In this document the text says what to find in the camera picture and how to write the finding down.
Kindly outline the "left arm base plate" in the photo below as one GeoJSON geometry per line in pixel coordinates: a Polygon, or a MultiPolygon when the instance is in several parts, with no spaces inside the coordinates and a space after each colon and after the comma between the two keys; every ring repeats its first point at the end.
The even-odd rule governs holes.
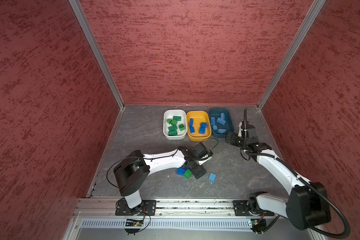
{"type": "Polygon", "coordinates": [[[156,211],[156,200],[142,200],[137,207],[130,209],[127,201],[123,198],[116,203],[116,216],[154,216],[156,211]]]}

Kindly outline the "yellow plastic bin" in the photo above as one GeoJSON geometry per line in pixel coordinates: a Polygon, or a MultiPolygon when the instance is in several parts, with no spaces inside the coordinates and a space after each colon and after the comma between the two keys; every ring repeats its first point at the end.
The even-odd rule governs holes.
{"type": "Polygon", "coordinates": [[[205,139],[208,139],[211,135],[212,135],[212,129],[211,129],[211,124],[210,124],[210,120],[209,120],[209,115],[207,112],[205,111],[190,111],[186,114],[187,117],[187,130],[188,130],[188,136],[189,139],[193,142],[201,142],[205,139]],[[194,119],[194,128],[195,128],[195,133],[190,133],[190,129],[189,129],[189,121],[190,118],[194,119]],[[202,122],[206,122],[207,123],[207,130],[206,133],[204,135],[199,134],[199,128],[200,128],[200,123],[202,122]]]}

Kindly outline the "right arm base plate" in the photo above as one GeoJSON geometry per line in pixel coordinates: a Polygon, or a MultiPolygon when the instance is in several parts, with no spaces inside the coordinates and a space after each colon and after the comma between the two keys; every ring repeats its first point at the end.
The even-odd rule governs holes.
{"type": "Polygon", "coordinates": [[[237,217],[273,217],[274,213],[261,210],[254,199],[234,200],[233,209],[237,217]]]}

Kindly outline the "light blue sloped lego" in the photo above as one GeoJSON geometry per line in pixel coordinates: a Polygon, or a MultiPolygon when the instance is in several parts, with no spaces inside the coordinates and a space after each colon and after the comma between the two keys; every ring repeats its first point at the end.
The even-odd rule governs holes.
{"type": "Polygon", "coordinates": [[[225,134],[227,132],[226,129],[218,129],[219,134],[225,134]]]}

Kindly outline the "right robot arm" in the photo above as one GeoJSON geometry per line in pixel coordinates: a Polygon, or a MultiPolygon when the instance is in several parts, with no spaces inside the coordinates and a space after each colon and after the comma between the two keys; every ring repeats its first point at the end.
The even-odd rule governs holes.
{"type": "Polygon", "coordinates": [[[228,132],[226,142],[240,148],[248,160],[253,160],[271,173],[288,193],[288,198],[273,196],[266,192],[251,194],[243,209],[252,216],[262,216],[272,212],[283,217],[298,230],[311,229],[323,236],[344,239],[351,234],[350,224],[345,215],[332,203],[327,190],[319,182],[312,182],[286,164],[272,148],[259,142],[256,129],[247,120],[240,123],[239,132],[228,132]],[[329,233],[319,229],[320,225],[329,223],[334,210],[341,219],[344,230],[329,233]]]}

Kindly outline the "dark blue lego brick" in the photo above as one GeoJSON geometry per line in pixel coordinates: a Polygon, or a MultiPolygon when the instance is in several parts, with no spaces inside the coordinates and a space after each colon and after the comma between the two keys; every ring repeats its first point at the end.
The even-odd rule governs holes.
{"type": "Polygon", "coordinates": [[[190,133],[195,133],[195,128],[194,128],[194,119],[193,118],[190,118],[190,121],[189,121],[189,129],[190,129],[190,133]]]}

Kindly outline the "dark teal plastic bin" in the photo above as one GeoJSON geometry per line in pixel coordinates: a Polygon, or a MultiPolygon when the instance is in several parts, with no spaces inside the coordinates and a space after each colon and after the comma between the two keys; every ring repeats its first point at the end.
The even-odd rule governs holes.
{"type": "Polygon", "coordinates": [[[232,123],[232,118],[231,118],[231,115],[230,115],[230,112],[227,110],[227,109],[224,109],[224,108],[214,108],[214,109],[210,109],[209,112],[209,117],[215,117],[216,118],[216,125],[215,126],[211,126],[212,128],[212,136],[214,138],[225,138],[226,134],[228,132],[233,132],[234,131],[234,126],[233,126],[233,123],[232,123]],[[223,125],[220,125],[218,122],[217,122],[217,118],[220,116],[220,113],[224,113],[225,116],[226,116],[226,124],[223,126],[223,125]],[[225,134],[219,134],[218,133],[218,129],[226,129],[227,132],[225,134]]]}

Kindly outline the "light blue long lego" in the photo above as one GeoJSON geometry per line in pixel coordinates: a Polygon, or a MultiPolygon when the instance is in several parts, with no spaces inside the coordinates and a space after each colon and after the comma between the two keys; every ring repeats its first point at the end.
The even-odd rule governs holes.
{"type": "Polygon", "coordinates": [[[220,116],[217,118],[217,122],[223,126],[226,124],[227,121],[224,113],[220,113],[220,116]]]}

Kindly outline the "green eight-stud lego brick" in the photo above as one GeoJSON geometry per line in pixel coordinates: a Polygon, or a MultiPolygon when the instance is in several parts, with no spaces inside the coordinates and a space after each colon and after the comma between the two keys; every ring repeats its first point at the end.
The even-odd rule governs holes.
{"type": "Polygon", "coordinates": [[[174,126],[170,126],[168,127],[169,132],[173,132],[173,131],[177,131],[178,130],[178,126],[174,125],[174,126]]]}

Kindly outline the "green studded lego brick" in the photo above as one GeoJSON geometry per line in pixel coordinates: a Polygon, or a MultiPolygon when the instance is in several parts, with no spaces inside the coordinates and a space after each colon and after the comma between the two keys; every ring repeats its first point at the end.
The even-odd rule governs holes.
{"type": "Polygon", "coordinates": [[[173,120],[176,121],[181,121],[182,117],[181,116],[173,116],[173,120]]]}

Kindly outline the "bright green lego brick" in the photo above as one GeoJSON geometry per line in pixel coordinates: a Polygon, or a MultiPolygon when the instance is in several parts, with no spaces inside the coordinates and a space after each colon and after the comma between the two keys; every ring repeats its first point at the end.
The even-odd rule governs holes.
{"type": "Polygon", "coordinates": [[[185,177],[186,179],[189,179],[189,178],[191,177],[191,175],[192,175],[191,170],[186,170],[185,173],[184,173],[184,177],[185,177]]]}

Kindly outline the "dark green lego brick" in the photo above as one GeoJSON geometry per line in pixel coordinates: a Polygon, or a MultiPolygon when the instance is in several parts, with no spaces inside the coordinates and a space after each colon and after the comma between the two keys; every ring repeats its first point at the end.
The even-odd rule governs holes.
{"type": "Polygon", "coordinates": [[[169,131],[169,132],[168,132],[168,135],[169,135],[169,136],[177,136],[177,135],[178,135],[178,131],[177,131],[177,130],[175,130],[175,131],[169,131]]]}

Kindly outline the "green square lego brick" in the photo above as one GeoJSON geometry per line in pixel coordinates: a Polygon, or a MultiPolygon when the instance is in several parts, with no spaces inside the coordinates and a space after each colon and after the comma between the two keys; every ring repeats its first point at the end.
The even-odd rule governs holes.
{"type": "Polygon", "coordinates": [[[167,119],[166,122],[171,126],[176,126],[178,124],[178,121],[173,119],[167,119]]]}

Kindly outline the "light blue lego plate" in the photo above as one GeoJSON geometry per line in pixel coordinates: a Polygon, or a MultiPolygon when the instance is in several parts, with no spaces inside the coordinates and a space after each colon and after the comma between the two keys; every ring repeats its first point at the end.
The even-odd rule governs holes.
{"type": "Polygon", "coordinates": [[[216,118],[215,117],[210,117],[210,123],[211,123],[211,126],[215,126],[216,125],[216,118]]]}

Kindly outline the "white plastic bin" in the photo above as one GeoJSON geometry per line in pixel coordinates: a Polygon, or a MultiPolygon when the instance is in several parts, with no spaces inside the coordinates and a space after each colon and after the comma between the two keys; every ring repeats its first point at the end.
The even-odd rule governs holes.
{"type": "Polygon", "coordinates": [[[165,113],[164,113],[164,120],[163,120],[163,133],[165,135],[165,137],[168,139],[168,140],[182,140],[186,137],[187,135],[187,119],[186,119],[186,112],[184,110],[178,110],[178,109],[175,109],[175,110],[167,110],[165,113]],[[178,121],[178,135],[177,136],[169,136],[168,135],[168,127],[170,127],[171,125],[169,125],[166,120],[167,119],[173,119],[173,116],[181,116],[182,119],[181,121],[178,121]],[[184,131],[180,131],[179,130],[179,125],[180,124],[184,124],[186,129],[184,131]]]}

